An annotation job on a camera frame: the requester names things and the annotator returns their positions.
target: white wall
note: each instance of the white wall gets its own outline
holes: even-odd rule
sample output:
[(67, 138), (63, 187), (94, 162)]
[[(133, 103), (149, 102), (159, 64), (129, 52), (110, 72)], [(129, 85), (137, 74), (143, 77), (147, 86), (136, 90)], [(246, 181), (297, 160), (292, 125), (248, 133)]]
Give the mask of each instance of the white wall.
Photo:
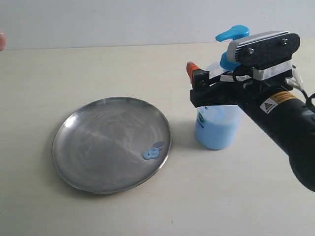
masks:
[(235, 24), (315, 37), (315, 0), (0, 0), (7, 49), (210, 42)]

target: warning label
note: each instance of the warning label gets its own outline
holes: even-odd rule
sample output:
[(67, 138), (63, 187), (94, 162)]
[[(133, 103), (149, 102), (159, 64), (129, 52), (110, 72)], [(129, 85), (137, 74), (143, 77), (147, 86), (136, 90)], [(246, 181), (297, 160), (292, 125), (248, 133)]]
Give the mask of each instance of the warning label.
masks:
[(268, 98), (266, 101), (264, 101), (260, 108), (267, 114), (269, 114), (278, 104), (272, 100), (271, 98)]
[(288, 91), (278, 92), (270, 97), (272, 100), (274, 100), (276, 103), (280, 104), (283, 103), (289, 99), (296, 98), (292, 93)]

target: blue liquid in cup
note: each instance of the blue liquid in cup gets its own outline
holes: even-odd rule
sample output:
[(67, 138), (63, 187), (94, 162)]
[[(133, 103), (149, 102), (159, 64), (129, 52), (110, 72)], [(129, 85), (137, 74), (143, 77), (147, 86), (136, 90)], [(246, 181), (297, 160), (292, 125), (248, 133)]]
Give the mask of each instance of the blue liquid in cup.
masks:
[(238, 106), (205, 106), (198, 108), (195, 134), (205, 147), (220, 150), (234, 141), (240, 123)]

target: table surface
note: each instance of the table surface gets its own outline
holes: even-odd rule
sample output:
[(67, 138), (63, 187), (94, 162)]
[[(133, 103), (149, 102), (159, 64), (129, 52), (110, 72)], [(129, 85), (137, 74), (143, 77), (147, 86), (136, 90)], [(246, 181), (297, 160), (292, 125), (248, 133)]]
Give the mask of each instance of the table surface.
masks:
[[(186, 62), (206, 68), (226, 47), (1, 52), (0, 235), (314, 236), (315, 193), (245, 114), (224, 150), (206, 150), (194, 138)], [(293, 57), (308, 93), (315, 91), (314, 53), (315, 39), (305, 39)], [(54, 169), (54, 135), (73, 111), (112, 96), (143, 99), (165, 114), (173, 134), (169, 158), (126, 192), (98, 196), (72, 189)]]

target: plate rim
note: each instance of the plate rim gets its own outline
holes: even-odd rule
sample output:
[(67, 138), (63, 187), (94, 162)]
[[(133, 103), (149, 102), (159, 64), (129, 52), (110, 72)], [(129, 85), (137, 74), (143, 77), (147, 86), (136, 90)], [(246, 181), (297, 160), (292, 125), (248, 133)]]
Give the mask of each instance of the plate rim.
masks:
[[(153, 107), (154, 109), (156, 109), (160, 114), (161, 116), (163, 117), (163, 119), (165, 120), (166, 122), (166, 125), (167, 125), (167, 129), (169, 131), (169, 136), (170, 136), (170, 142), (169, 142), (169, 147), (168, 147), (168, 150), (166, 152), (166, 155), (163, 159), (163, 161), (161, 162), (161, 164), (157, 167), (157, 169), (155, 171), (153, 171), (150, 175), (148, 175), (146, 178), (144, 178), (142, 181), (136, 183), (135, 185), (132, 185), (132, 186), (129, 186), (129, 187), (126, 187), (126, 188), (122, 188), (122, 189), (119, 189), (119, 190), (113, 190), (113, 191), (94, 191), (94, 190), (91, 190), (91, 189), (87, 189), (87, 188), (84, 188), (84, 187), (81, 187), (80, 186), (76, 186), (74, 185), (73, 183), (71, 183), (69, 180), (67, 180), (67, 178), (60, 172), (56, 162), (55, 162), (55, 155), (54, 155), (54, 149), (55, 149), (55, 145), (56, 145), (56, 140), (57, 140), (57, 136), (58, 134), (61, 132), (62, 128), (64, 127), (64, 125), (66, 124), (66, 122), (73, 116), (75, 115), (76, 113), (80, 112), (81, 110), (87, 108), (88, 106), (94, 104), (94, 103), (97, 103), (97, 102), (100, 102), (100, 101), (104, 101), (104, 100), (111, 100), (111, 99), (130, 99), (130, 100), (135, 100), (135, 101), (139, 101), (139, 102), (143, 102), (143, 103), (146, 103), (147, 105)], [(160, 111), (160, 109), (158, 109), (156, 106), (154, 106), (153, 104), (147, 102), (147, 101), (144, 101), (142, 99), (139, 99), (139, 98), (134, 98), (134, 97), (124, 97), (124, 96), (115, 96), (115, 97), (107, 97), (107, 98), (102, 98), (102, 99), (99, 99), (99, 100), (95, 100), (93, 102), (90, 102), (80, 108), (78, 108), (77, 110), (75, 110), (70, 116), (68, 116), (68, 118), (66, 118), (64, 120), (64, 122), (61, 124), (61, 126), (59, 127), (58, 131), (56, 132), (55, 136), (54, 136), (54, 140), (53, 140), (53, 143), (52, 143), (52, 149), (51, 149), (51, 154), (52, 154), (52, 159), (53, 159), (53, 162), (54, 162), (54, 165), (55, 165), (55, 168), (57, 170), (57, 173), (58, 175), (63, 179), (63, 181), (65, 181), (69, 186), (75, 188), (75, 189), (78, 189), (78, 190), (81, 190), (81, 191), (84, 191), (84, 192), (89, 192), (89, 193), (93, 193), (93, 194), (98, 194), (98, 195), (108, 195), (108, 194), (113, 194), (113, 193), (118, 193), (118, 192), (123, 192), (123, 191), (127, 191), (127, 190), (130, 190), (132, 188), (135, 188), (141, 184), (143, 184), (144, 182), (146, 182), (147, 180), (149, 180), (152, 176), (154, 176), (162, 167), (163, 165), (165, 164), (165, 162), (167, 161), (168, 159), (168, 156), (169, 156), (169, 153), (170, 153), (170, 150), (171, 150), (171, 147), (172, 147), (172, 144), (173, 144), (173, 135), (172, 135), (172, 131), (171, 131), (171, 127), (170, 127), (170, 124), (169, 124), (169, 121), (168, 119), (166, 118), (166, 116), (164, 115), (164, 113), (162, 111)]]

